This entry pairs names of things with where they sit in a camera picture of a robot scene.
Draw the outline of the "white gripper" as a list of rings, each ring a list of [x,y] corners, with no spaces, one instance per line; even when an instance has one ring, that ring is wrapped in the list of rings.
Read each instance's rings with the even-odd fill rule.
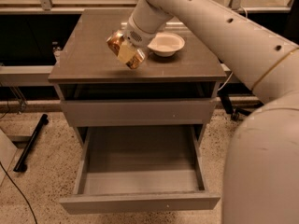
[[[127,64],[135,56],[136,47],[146,47],[156,36],[159,26],[159,20],[155,16],[141,18],[132,14],[129,17],[124,29],[124,40],[119,49],[118,59],[120,62]]]

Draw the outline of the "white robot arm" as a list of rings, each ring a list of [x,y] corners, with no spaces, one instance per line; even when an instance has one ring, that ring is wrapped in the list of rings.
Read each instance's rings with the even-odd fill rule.
[[[299,224],[298,46],[212,0],[138,0],[133,44],[148,45],[172,17],[263,102],[228,147],[222,224]]]

